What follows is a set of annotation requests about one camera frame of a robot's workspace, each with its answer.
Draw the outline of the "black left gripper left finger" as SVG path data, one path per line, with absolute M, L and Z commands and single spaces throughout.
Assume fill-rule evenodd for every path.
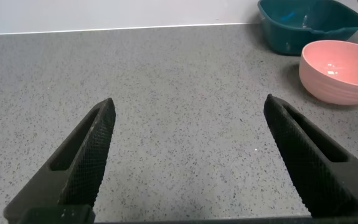
M 4 209 L 17 223 L 31 208 L 94 206 L 115 125 L 113 100 L 97 103 Z

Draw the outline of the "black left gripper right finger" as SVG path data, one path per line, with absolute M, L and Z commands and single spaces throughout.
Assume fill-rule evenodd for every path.
M 358 159 L 280 98 L 268 95 L 263 114 L 311 215 L 358 216 Z

